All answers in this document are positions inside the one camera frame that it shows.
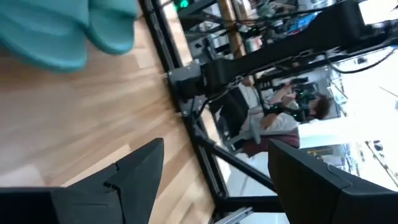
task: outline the cable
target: cable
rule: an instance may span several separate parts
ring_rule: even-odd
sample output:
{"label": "cable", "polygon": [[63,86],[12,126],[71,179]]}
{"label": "cable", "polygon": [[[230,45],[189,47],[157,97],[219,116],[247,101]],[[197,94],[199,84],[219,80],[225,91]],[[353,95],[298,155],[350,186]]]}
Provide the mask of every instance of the cable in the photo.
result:
{"label": "cable", "polygon": [[202,106],[200,107],[200,109],[198,110],[198,114],[197,114],[196,119],[193,119],[193,109],[194,109],[194,107],[195,107],[195,98],[193,98],[192,104],[191,104],[191,109],[190,109],[190,110],[191,110],[191,111],[190,111],[190,116],[191,116],[192,119],[193,119],[193,123],[195,124],[196,121],[199,119],[200,115],[201,115],[201,114],[203,113],[203,111],[205,110],[207,104],[212,103],[212,102],[214,102],[214,101],[216,101],[216,100],[219,100],[221,97],[225,96],[225,94],[227,94],[230,90],[232,90],[232,89],[238,87],[238,85],[239,85],[239,83],[242,81],[242,79],[243,79],[243,77],[235,77],[234,80],[231,81],[231,82],[228,84],[228,86],[226,87],[226,89],[225,89],[224,92],[222,92],[222,93],[219,94],[219,95],[214,95],[214,96],[211,96],[211,97],[207,98],[207,99],[205,100],[205,102],[203,102],[203,104],[202,104]]}
{"label": "cable", "polygon": [[370,68],[373,68],[373,67],[378,66],[380,63],[382,63],[383,61],[387,60],[392,54],[394,54],[394,52],[395,52],[395,49],[391,50],[391,52],[388,53],[388,54],[387,54],[384,58],[382,58],[380,61],[378,61],[378,62],[376,62],[376,63],[374,63],[374,64],[372,64],[372,65],[369,65],[369,66],[367,66],[367,67],[360,68],[360,69],[357,69],[357,70],[352,70],[352,71],[342,71],[342,70],[340,70],[339,68],[337,68],[336,66],[333,65],[333,63],[330,61],[330,59],[329,59],[329,57],[328,57],[328,54],[327,54],[326,52],[324,53],[324,56],[325,56],[326,61],[328,62],[328,66],[329,66],[331,69],[333,69],[334,71],[339,72],[339,73],[341,73],[341,74],[353,74],[353,73],[363,72],[363,71],[365,71],[365,70],[368,70],[368,69],[370,69]]}
{"label": "cable", "polygon": [[[169,4],[174,3],[173,0],[169,0],[166,1],[165,3],[158,5],[158,8],[163,8]],[[291,13],[283,13],[283,14],[276,14],[270,18],[267,17],[262,17],[262,18],[258,18],[258,19],[244,19],[244,20],[240,20],[240,19],[235,19],[235,20],[229,20],[229,19],[223,19],[220,17],[216,17],[216,16],[211,16],[209,14],[205,14],[205,15],[191,15],[191,16],[183,16],[180,19],[202,19],[204,21],[211,21],[211,22],[215,22],[215,23],[219,23],[219,21],[223,21],[223,22],[232,22],[236,25],[236,23],[246,23],[246,22],[264,22],[264,21],[273,21],[273,20],[278,20],[278,19],[283,19],[285,17],[290,17],[290,16],[296,16],[296,15],[300,15],[300,14],[308,14],[308,13],[313,13],[313,12],[320,12],[320,11],[324,11],[325,9],[327,9],[328,7],[324,7],[324,8],[319,8],[319,9],[312,9],[312,10],[307,10],[307,11],[297,11],[297,12],[291,12]],[[155,11],[155,9],[150,10],[148,13],[153,13]],[[241,44],[239,45],[239,47],[235,50],[235,52],[233,52],[233,55],[235,57],[236,53],[239,51],[239,49],[241,48],[241,46],[243,45],[244,42],[241,42]],[[251,72],[249,72],[248,76],[252,75],[253,73],[255,73],[256,70],[253,70]],[[243,77],[238,77],[237,79],[233,80],[228,86],[227,89],[220,95],[215,96],[215,98],[213,97],[209,97],[208,99],[205,100],[205,102],[202,104],[201,108],[198,111],[198,117],[202,114],[202,112],[205,109],[205,106],[208,103],[211,103],[212,101],[218,100],[220,99],[222,96],[224,96],[225,94],[227,94],[227,92],[229,92],[231,89],[236,88],[238,86],[238,84],[241,82],[241,80],[243,79]],[[195,97],[192,100],[192,104],[191,104],[191,108],[190,108],[190,116],[193,115],[193,109],[195,107]]]}

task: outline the green light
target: green light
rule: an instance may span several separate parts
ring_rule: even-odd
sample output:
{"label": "green light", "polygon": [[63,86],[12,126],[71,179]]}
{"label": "green light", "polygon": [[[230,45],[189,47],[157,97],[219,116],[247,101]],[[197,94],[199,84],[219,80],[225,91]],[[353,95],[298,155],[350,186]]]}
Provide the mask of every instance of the green light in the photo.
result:
{"label": "green light", "polygon": [[182,0],[182,1],[180,2],[180,7],[181,7],[181,8],[187,7],[188,5],[189,5],[188,0]]}

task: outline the teal fabric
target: teal fabric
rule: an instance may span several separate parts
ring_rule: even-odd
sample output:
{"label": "teal fabric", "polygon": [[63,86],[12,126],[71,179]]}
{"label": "teal fabric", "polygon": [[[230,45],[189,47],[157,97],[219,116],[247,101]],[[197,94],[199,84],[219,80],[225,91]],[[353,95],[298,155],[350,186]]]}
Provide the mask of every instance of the teal fabric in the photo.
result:
{"label": "teal fabric", "polygon": [[135,0],[90,0],[90,26],[87,37],[100,50],[111,55],[129,52],[134,45]]}
{"label": "teal fabric", "polygon": [[91,9],[107,9],[116,13],[136,17],[138,14],[136,0],[90,0]]}
{"label": "teal fabric", "polygon": [[88,0],[0,0],[0,4],[48,11],[88,26]]}
{"label": "teal fabric", "polygon": [[65,13],[50,11],[49,7],[31,7],[22,1],[28,0],[19,0],[17,3],[0,0],[2,44],[34,65],[58,72],[73,72],[83,68],[87,61],[84,27],[88,21],[80,13],[83,6],[78,4],[81,8],[75,12],[70,7],[68,16],[64,16]]}
{"label": "teal fabric", "polygon": [[125,54],[132,49],[133,18],[102,9],[92,9],[90,22],[87,37],[98,49],[112,55]]}

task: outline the desk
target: desk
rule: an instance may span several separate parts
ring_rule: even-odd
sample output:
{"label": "desk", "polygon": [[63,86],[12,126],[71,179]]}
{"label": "desk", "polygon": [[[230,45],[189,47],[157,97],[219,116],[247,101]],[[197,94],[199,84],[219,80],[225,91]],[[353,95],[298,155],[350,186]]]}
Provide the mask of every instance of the desk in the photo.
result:
{"label": "desk", "polygon": [[[165,13],[187,64],[177,14],[172,6]],[[73,74],[0,56],[0,186],[68,186],[162,137],[164,169],[150,223],[207,223],[213,201],[148,26],[143,18],[134,25],[133,50],[115,57],[89,44],[86,68]]]}

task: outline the brown hair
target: brown hair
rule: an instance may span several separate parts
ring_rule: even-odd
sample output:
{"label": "brown hair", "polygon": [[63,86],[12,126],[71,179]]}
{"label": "brown hair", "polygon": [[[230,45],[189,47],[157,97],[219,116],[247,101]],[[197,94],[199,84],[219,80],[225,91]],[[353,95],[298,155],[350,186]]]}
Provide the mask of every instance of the brown hair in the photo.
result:
{"label": "brown hair", "polygon": [[315,111],[314,118],[323,119],[326,116],[328,116],[331,103],[328,97],[323,94],[319,94],[318,98],[319,100],[317,106],[314,108]]}

